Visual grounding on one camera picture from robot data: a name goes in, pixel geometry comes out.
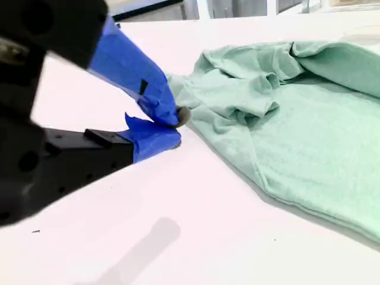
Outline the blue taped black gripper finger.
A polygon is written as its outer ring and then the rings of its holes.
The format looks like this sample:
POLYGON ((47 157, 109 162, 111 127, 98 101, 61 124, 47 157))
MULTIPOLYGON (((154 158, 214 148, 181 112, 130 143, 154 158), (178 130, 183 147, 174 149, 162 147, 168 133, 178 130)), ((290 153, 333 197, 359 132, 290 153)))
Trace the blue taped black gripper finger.
POLYGON ((127 129, 45 129, 43 195, 63 197, 124 167, 181 144, 178 128, 126 115, 127 129))
POLYGON ((189 119, 164 72, 121 32, 104 1, 1 2, 1 104, 28 117, 52 52, 129 94, 155 123, 189 119))

